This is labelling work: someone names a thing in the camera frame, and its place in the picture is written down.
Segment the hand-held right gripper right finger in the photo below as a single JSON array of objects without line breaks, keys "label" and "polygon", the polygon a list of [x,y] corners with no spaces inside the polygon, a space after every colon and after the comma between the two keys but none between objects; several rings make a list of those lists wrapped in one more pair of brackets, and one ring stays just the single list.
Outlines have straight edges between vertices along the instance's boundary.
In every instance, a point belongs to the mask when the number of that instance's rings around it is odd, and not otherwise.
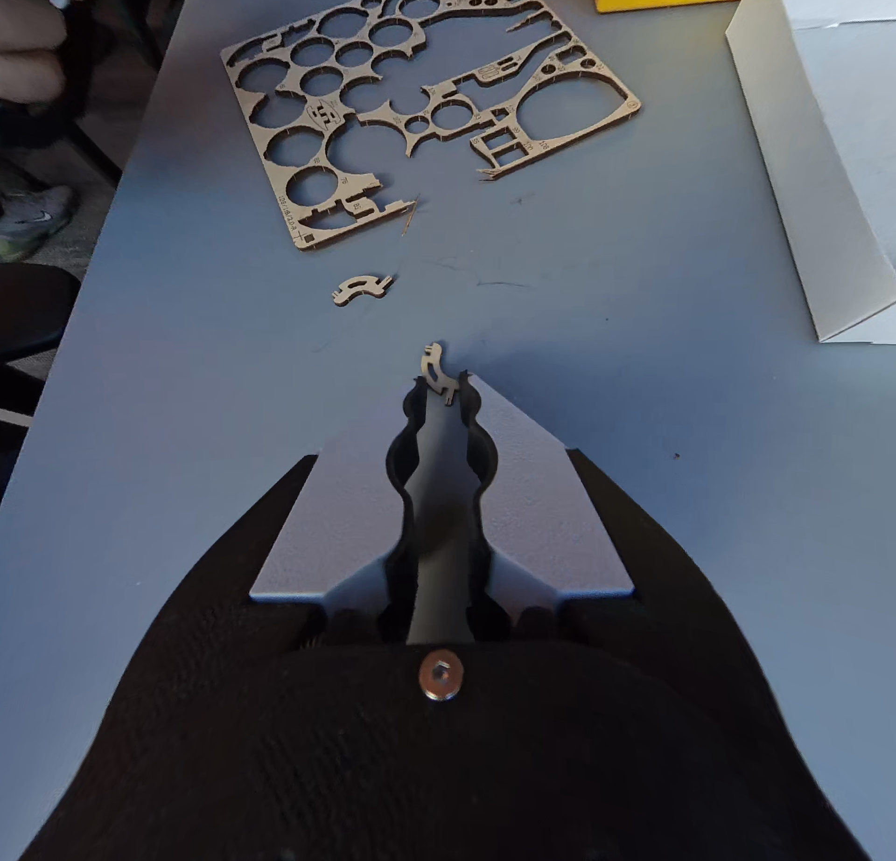
[{"label": "hand-held right gripper right finger", "polygon": [[524,611],[634,593],[564,443],[476,375],[460,375],[466,459],[478,479],[469,629],[506,639]]}]

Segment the small curved wooden part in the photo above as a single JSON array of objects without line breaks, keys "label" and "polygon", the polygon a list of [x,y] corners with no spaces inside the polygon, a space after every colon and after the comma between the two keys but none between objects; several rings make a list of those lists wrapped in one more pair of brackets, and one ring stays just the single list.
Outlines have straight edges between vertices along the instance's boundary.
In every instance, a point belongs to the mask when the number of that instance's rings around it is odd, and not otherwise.
[{"label": "small curved wooden part", "polygon": [[436,396],[443,399],[444,405],[451,407],[455,400],[458,406],[463,407],[465,392],[469,388],[470,373],[462,370],[457,377],[450,376],[442,369],[442,344],[434,340],[424,347],[420,360],[420,370],[428,388]]},{"label": "small curved wooden part", "polygon": [[354,299],[361,296],[369,296],[374,299],[382,299],[393,285],[391,275],[376,276],[364,274],[342,282],[336,291],[332,293],[332,301],[337,307],[345,307]]}]

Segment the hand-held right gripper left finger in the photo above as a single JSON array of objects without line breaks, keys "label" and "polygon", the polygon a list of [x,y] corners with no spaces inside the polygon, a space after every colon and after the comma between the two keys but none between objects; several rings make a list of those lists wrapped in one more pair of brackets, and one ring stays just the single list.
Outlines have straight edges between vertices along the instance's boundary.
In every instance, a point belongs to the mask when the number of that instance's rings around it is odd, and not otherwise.
[{"label": "hand-held right gripper left finger", "polygon": [[427,383],[392,391],[317,455],[250,590],[256,602],[306,602],[368,615],[405,643],[419,584],[407,490],[420,465]]}]

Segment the person's left hand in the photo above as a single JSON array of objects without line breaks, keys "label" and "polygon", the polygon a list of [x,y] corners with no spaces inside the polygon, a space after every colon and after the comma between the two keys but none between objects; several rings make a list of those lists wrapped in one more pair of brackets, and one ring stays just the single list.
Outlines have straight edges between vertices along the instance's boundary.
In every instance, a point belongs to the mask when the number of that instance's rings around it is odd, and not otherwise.
[{"label": "person's left hand", "polygon": [[62,13],[48,0],[1,0],[1,98],[50,104],[64,90],[57,49],[66,39]]}]

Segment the black stool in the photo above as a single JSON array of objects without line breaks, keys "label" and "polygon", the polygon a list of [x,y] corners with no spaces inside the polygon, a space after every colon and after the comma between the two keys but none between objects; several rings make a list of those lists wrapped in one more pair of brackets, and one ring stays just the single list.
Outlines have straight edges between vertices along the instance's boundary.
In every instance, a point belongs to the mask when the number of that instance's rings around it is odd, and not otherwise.
[{"label": "black stool", "polygon": [[81,282],[60,267],[1,265],[1,363],[55,350],[64,334]]}]

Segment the empty wooden cut-out frame sheet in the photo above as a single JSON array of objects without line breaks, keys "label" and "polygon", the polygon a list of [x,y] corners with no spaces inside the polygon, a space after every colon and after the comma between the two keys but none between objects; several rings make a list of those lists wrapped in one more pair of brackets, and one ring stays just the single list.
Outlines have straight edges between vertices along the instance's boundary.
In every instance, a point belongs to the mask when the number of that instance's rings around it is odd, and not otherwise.
[{"label": "empty wooden cut-out frame sheet", "polygon": [[[550,32],[504,56],[423,85],[425,107],[398,111],[390,101],[359,111],[354,87],[378,83],[378,66],[412,61],[427,48],[427,28],[450,18],[520,16],[506,31],[546,23]],[[330,145],[352,123],[396,131],[411,157],[424,142],[470,136],[497,181],[633,118],[642,102],[544,0],[349,0],[225,47],[222,64],[237,97],[295,247],[323,247],[384,219],[412,213],[416,202],[380,206],[373,173],[330,159]],[[551,84],[595,81],[619,102],[608,116],[549,139],[521,126],[524,102]]]}]

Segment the person's grey sneaker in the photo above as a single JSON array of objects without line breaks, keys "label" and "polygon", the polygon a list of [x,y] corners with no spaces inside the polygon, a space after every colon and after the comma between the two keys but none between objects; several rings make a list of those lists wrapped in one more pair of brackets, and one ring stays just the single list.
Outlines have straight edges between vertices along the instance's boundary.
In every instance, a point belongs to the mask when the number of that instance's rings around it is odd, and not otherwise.
[{"label": "person's grey sneaker", "polygon": [[72,219],[77,194],[69,186],[2,194],[1,262],[25,260]]}]

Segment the white cardboard box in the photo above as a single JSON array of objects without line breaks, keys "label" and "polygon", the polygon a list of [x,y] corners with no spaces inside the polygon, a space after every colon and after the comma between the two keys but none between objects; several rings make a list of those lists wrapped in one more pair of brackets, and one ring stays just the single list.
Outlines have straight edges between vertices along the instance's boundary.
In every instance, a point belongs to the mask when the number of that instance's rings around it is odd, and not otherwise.
[{"label": "white cardboard box", "polygon": [[895,0],[742,0],[726,31],[820,341],[895,342]]}]

